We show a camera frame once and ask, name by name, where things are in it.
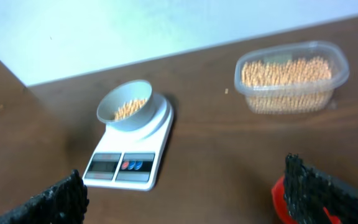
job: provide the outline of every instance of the blue button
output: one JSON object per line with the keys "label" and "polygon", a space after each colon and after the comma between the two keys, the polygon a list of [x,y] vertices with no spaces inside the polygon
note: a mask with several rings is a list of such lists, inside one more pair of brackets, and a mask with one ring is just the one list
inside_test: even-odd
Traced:
{"label": "blue button", "polygon": [[135,170],[138,170],[142,167],[143,165],[143,162],[142,161],[137,161],[136,164],[135,164]]}
{"label": "blue button", "polygon": [[135,167],[135,161],[130,161],[128,165],[128,169],[131,170]]}

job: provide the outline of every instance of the scale control panel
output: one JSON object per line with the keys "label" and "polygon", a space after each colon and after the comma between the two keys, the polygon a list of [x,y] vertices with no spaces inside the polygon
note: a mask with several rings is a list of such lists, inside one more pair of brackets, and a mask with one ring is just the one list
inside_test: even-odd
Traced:
{"label": "scale control panel", "polygon": [[147,183],[154,157],[154,153],[95,153],[85,179]]}

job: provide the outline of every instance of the scale platform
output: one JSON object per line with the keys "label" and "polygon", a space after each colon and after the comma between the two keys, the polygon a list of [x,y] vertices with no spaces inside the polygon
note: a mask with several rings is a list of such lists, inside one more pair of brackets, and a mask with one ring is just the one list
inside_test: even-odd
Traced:
{"label": "scale platform", "polygon": [[83,176],[89,187],[150,190],[157,178],[173,120],[169,101],[154,93],[156,112],[143,127],[118,131],[106,126]]}

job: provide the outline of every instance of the brown table surface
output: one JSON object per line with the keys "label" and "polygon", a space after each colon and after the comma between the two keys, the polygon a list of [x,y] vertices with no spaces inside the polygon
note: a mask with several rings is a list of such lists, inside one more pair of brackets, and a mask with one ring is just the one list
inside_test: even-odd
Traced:
{"label": "brown table surface", "polygon": [[[336,109],[251,113],[234,89],[237,59],[306,40],[334,42],[347,56],[351,75],[334,94]],[[82,173],[104,131],[95,115],[100,99],[137,78],[150,81],[175,107],[157,185],[150,192],[89,188],[85,223],[279,223],[270,189],[289,152],[358,187],[355,18],[30,89],[0,63],[0,214],[73,168]]]}

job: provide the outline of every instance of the white backdrop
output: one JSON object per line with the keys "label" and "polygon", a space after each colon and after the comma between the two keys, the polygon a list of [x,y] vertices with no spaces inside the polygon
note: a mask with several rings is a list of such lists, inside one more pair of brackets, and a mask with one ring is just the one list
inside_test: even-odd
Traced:
{"label": "white backdrop", "polygon": [[358,0],[0,0],[0,60],[36,85],[358,15]]}

